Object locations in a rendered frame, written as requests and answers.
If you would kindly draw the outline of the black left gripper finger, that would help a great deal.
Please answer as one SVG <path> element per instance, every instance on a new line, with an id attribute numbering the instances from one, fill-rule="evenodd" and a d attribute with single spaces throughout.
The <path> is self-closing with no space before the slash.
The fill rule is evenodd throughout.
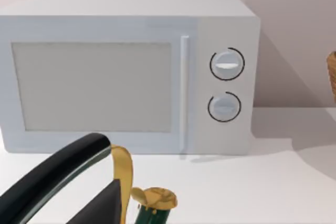
<path id="1" fill-rule="evenodd" d="M 66 224 L 120 224 L 121 185 L 114 179 Z"/>

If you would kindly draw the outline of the dark green and gold teapot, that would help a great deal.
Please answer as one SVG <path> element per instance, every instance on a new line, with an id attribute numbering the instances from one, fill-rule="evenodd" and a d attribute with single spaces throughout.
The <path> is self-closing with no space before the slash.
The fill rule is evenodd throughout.
<path id="1" fill-rule="evenodd" d="M 0 224 L 28 224 L 32 217 L 73 179 L 111 156 L 113 179 L 121 185 L 121 220 L 127 224 L 130 199 L 138 203 L 135 224 L 166 224 L 177 196 L 169 189 L 133 186 L 133 160 L 129 151 L 101 133 L 89 133 L 61 148 L 24 175 L 0 196 Z"/>

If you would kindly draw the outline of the pale microwave door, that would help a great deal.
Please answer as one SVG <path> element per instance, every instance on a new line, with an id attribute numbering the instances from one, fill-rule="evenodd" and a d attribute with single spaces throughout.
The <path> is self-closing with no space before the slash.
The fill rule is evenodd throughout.
<path id="1" fill-rule="evenodd" d="M 54 153 L 95 132 L 133 154 L 180 154 L 183 35 L 189 133 L 194 18 L 0 15 L 6 150 Z"/>

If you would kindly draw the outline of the small pale microwave knob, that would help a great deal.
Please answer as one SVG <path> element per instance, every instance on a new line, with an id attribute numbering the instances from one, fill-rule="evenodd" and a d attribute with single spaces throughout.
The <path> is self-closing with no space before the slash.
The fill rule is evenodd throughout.
<path id="1" fill-rule="evenodd" d="M 207 105 L 207 111 L 212 119 L 220 123 L 228 123 L 236 119 L 242 108 L 239 97 L 231 92 L 212 96 Z"/>

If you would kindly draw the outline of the large pale microwave knob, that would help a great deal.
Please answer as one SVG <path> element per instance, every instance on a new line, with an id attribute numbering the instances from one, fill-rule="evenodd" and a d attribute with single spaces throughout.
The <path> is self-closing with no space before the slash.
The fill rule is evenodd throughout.
<path id="1" fill-rule="evenodd" d="M 209 68 L 213 76 L 222 81 L 238 78 L 245 69 L 245 58 L 236 48 L 227 48 L 212 55 Z"/>

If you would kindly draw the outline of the pale microwave oven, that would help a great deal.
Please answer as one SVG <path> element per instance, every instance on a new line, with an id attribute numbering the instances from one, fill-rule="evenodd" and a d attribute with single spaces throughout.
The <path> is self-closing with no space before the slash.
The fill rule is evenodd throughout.
<path id="1" fill-rule="evenodd" d="M 189 94 L 192 120 L 185 154 L 244 155 L 251 141 L 251 120 L 260 37 L 260 19 L 241 0 L 23 0 L 0 8 L 0 15 L 169 16 L 197 21 L 195 62 Z M 212 55 L 236 48 L 245 58 L 242 74 L 231 81 L 213 76 Z M 242 110 L 231 122 L 212 119 L 212 96 L 236 94 Z"/>

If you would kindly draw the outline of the woven wicker basket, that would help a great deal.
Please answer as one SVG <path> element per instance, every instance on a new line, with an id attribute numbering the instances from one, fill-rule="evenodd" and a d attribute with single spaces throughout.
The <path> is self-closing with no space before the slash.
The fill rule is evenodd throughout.
<path id="1" fill-rule="evenodd" d="M 328 55 L 327 68 L 332 94 L 336 102 L 336 51 L 333 51 Z"/>

